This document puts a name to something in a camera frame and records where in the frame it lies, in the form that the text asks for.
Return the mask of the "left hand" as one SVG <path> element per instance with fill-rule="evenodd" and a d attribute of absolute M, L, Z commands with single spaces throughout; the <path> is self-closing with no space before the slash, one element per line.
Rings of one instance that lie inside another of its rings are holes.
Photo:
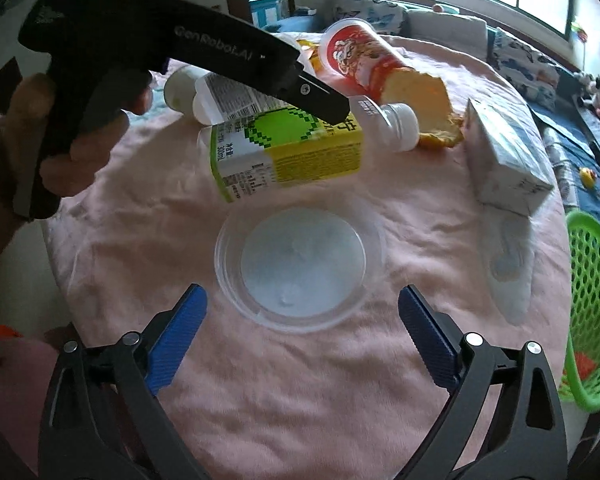
<path fill-rule="evenodd" d="M 152 102 L 150 87 L 117 106 L 106 125 L 79 133 L 68 152 L 38 160 L 54 95 L 48 78 L 35 74 L 18 84 L 7 113 L 0 117 L 0 199 L 21 218 L 30 217 L 33 185 L 40 182 L 50 194 L 75 196 L 88 188 L 104 168 L 111 151 L 129 129 L 130 113 L 141 115 Z"/>

